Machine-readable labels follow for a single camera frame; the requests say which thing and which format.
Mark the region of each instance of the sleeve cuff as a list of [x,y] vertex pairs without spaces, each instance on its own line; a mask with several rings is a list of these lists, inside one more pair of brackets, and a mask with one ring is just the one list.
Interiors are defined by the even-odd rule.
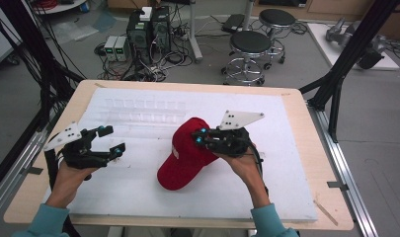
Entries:
[[68,209],[41,204],[28,231],[35,234],[60,234]]
[[251,210],[257,236],[280,236],[287,229],[283,227],[273,203]]

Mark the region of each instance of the transparent plastic sheet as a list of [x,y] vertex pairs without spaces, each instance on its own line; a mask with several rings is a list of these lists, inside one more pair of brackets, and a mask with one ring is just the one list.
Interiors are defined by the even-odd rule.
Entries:
[[98,32],[91,26],[78,27],[73,22],[59,23],[53,28],[55,37],[59,44],[72,40],[80,41]]

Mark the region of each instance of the person's left hand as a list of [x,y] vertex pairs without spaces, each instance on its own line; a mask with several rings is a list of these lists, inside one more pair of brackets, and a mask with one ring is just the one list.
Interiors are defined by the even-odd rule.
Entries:
[[54,188],[45,202],[46,205],[66,208],[76,197],[77,189],[83,180],[98,170],[98,168],[75,169],[67,166],[65,161],[60,163]]

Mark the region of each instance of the red baseball cap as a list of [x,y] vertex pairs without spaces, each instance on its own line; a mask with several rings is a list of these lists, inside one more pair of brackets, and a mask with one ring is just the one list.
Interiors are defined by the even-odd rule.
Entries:
[[203,146],[197,146],[191,136],[194,131],[209,128],[201,118],[190,118],[172,137],[172,153],[157,172],[160,185],[175,191],[187,185],[202,169],[218,157]]

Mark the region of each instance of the white panel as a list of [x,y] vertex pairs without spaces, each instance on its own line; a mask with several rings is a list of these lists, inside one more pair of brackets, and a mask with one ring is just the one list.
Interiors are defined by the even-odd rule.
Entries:
[[79,128],[112,125],[114,133],[94,140],[93,150],[125,142],[118,162],[84,182],[72,213],[251,218],[253,207],[242,181],[218,159],[184,188],[163,189],[156,174],[171,153],[171,138],[191,117],[217,127],[225,111],[264,113],[247,126],[265,159],[264,179],[283,220],[317,219],[282,98],[278,96],[98,89]]
[[[322,51],[323,55],[325,56],[326,60],[332,66],[335,64],[336,60],[338,60],[339,55],[342,52],[342,47],[338,45],[335,41],[327,41],[326,31],[329,30],[332,26],[326,26],[323,24],[314,24],[309,23],[307,24],[310,30],[311,35],[316,40],[317,45],[319,46],[320,50]],[[375,64],[370,70],[385,70],[385,71],[394,71],[399,69],[400,67],[391,59],[385,52],[382,52],[381,55],[384,56],[377,64]],[[354,65],[353,69],[360,69],[357,65]]]

